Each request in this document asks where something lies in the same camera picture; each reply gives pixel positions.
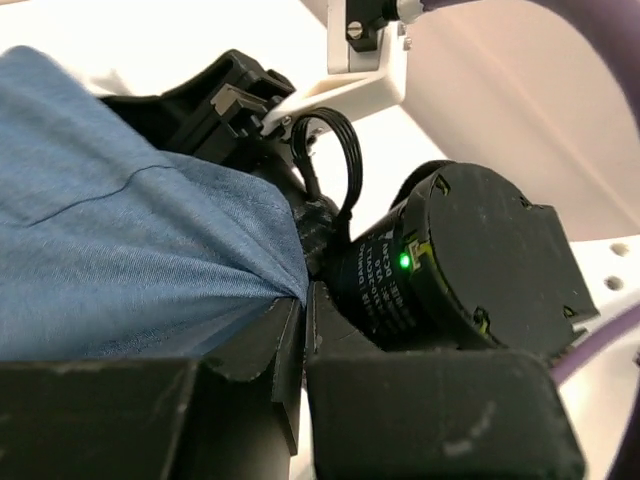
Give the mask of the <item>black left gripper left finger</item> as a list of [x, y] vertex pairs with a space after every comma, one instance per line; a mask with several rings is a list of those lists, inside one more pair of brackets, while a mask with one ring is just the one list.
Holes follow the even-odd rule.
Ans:
[[5, 479], [285, 479], [304, 311], [280, 299], [197, 358], [1, 367]]

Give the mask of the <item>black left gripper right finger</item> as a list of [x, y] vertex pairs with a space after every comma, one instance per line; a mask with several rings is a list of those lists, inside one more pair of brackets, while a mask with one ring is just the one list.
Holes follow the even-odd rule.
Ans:
[[320, 479], [581, 479], [546, 369], [510, 350], [384, 352], [313, 283], [306, 382]]

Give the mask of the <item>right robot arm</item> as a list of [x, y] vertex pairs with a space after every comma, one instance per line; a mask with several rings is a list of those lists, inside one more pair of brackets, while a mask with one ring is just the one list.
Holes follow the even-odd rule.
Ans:
[[363, 154], [344, 103], [299, 101], [236, 50], [153, 96], [106, 105], [152, 145], [261, 177], [289, 200], [313, 284], [307, 328], [386, 351], [515, 349], [555, 366], [632, 331], [603, 325], [556, 210], [472, 163], [417, 167], [352, 237]]

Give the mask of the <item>blue pillowcase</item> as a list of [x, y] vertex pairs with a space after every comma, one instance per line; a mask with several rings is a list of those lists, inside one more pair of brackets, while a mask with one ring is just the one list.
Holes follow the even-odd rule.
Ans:
[[160, 151], [49, 57], [3, 54], [3, 359], [200, 354], [308, 282], [274, 186]]

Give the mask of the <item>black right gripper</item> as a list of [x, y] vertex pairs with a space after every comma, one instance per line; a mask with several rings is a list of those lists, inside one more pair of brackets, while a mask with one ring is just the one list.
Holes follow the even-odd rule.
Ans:
[[[263, 133], [271, 109], [295, 91], [289, 80], [238, 50], [222, 54], [204, 71], [161, 95], [109, 95], [103, 103], [160, 150], [190, 155], [266, 180], [288, 200], [311, 277], [350, 242], [352, 210], [360, 197], [360, 143], [338, 111], [314, 107]], [[347, 171], [341, 206], [321, 192], [311, 160], [325, 124], [339, 141]]]

